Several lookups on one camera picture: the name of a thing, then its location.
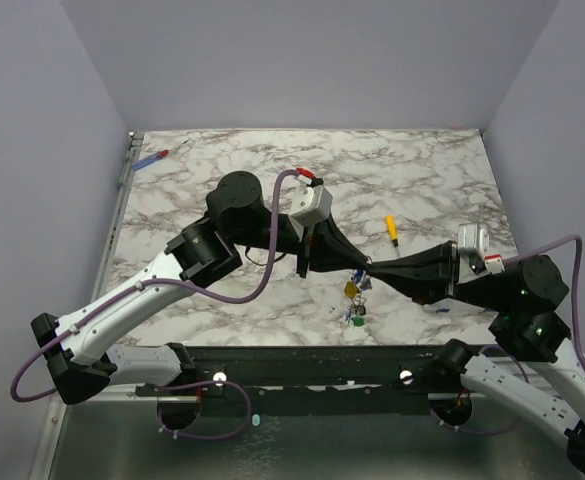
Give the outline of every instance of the bolt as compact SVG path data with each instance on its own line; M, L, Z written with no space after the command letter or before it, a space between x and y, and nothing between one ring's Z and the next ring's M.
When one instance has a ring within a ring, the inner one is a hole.
M401 383L403 383L403 385L410 385L414 381L414 376L412 375L411 371L403 370L399 374L399 379L401 380Z
M212 380L214 380L215 382L226 382L228 379L227 375L223 372L216 372L213 376L212 376ZM215 384L217 387L221 387L223 386L222 383L216 383Z

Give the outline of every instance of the metal floor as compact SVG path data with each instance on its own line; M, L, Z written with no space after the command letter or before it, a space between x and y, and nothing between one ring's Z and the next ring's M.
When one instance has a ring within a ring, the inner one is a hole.
M476 401L467 426L503 426L512 416ZM201 419L220 433L239 419ZM64 418L52 479L573 480L565 453L533 427L499 437L455 434L431 417L265 417L224 442L158 433L153 402L86 402Z

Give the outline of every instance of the yellow handle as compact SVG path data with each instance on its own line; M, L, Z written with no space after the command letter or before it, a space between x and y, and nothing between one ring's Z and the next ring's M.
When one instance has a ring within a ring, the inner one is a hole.
M392 215L385 217L385 224L388 226L388 233L390 234L392 242L396 241L396 226L394 225L394 219L392 218Z

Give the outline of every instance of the screwdriver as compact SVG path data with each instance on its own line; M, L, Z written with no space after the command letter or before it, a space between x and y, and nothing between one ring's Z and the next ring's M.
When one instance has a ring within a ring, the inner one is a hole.
M148 165L152 165L154 162L158 162L162 158L167 157L170 153L181 148L187 142L188 142L188 140L183 142L181 145L174 147L172 150L161 150L160 152L156 152L156 153L153 153L152 155L148 155L147 157L142 158L138 162L135 162L132 164L132 170L134 170L135 172L138 172L142 168L145 168Z
M401 258L401 252L399 251L399 239L396 234L396 226L394 225L394 219L392 218L392 215L385 217L385 224L388 227L388 233L390 234L392 245L394 245L394 249L396 250L396 256Z

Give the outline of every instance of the yellow screwdriver handle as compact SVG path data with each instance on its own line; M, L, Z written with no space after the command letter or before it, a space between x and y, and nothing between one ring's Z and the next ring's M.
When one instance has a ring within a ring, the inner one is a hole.
M399 240L396 236L396 226L394 225L394 219L392 215L388 215L385 217L385 224L388 226L388 233L390 234L390 238L392 239L392 243L395 247L399 246Z

